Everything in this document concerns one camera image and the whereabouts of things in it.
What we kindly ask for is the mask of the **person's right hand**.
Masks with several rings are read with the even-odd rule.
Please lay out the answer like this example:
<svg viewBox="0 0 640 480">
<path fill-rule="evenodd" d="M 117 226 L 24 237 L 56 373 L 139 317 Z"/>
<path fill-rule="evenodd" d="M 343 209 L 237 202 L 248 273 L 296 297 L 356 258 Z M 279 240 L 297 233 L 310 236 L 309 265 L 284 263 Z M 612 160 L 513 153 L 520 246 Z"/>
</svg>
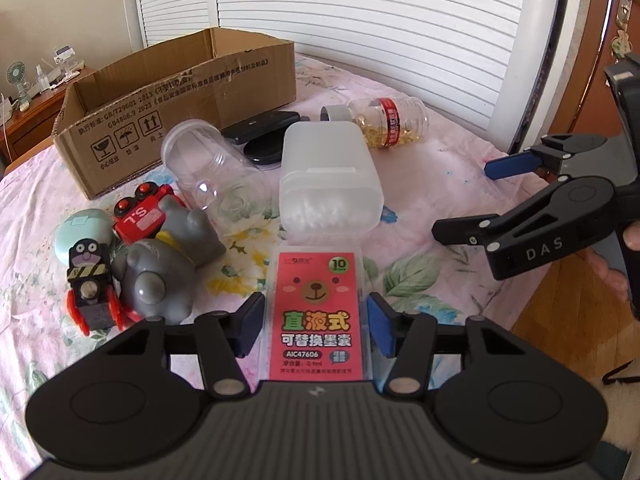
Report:
<svg viewBox="0 0 640 480">
<path fill-rule="evenodd" d="M 634 303 L 623 252 L 615 233 L 589 247 L 586 250 L 586 261 L 597 277 L 608 284 L 620 300 Z"/>
</svg>

